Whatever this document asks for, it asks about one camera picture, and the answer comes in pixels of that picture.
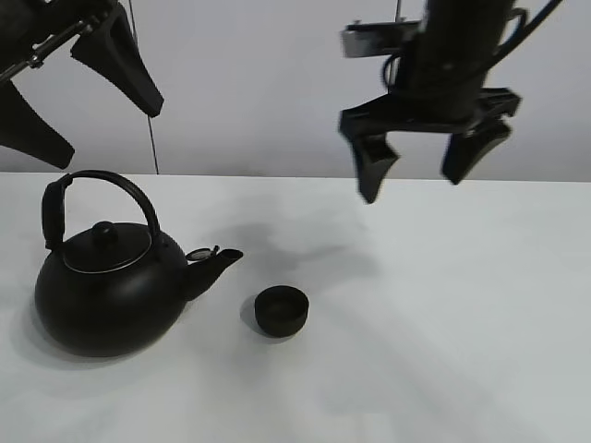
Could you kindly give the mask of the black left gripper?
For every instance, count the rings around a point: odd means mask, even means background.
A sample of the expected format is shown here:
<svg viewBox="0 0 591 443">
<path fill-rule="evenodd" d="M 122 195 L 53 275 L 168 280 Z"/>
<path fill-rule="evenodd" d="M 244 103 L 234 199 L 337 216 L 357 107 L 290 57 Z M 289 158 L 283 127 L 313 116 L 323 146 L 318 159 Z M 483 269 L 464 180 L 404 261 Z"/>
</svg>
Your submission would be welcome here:
<svg viewBox="0 0 591 443">
<path fill-rule="evenodd" d="M 157 116 L 163 96 L 139 53 L 118 1 L 1 1 L 1 145 L 66 169 L 71 144 L 46 124 L 10 81 L 37 68 L 79 36 L 71 56 L 110 81 L 147 116 Z"/>
</svg>

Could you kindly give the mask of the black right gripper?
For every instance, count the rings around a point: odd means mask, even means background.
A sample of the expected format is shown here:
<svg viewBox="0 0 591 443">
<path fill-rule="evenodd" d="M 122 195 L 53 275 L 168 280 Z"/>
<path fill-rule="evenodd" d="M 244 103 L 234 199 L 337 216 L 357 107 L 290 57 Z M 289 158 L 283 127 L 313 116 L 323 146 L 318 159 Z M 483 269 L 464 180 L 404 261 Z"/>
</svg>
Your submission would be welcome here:
<svg viewBox="0 0 591 443">
<path fill-rule="evenodd" d="M 509 43 L 501 37 L 520 19 L 512 1 L 428 1 L 419 30 L 382 69 L 398 64 L 384 95 L 341 112 L 339 129 L 351 142 L 359 194 L 372 204 L 399 154 L 387 142 L 394 131 L 462 133 L 450 138 L 441 174 L 459 185 L 503 143 L 512 129 L 499 117 L 514 115 L 520 97 L 487 88 L 488 72 Z"/>
</svg>

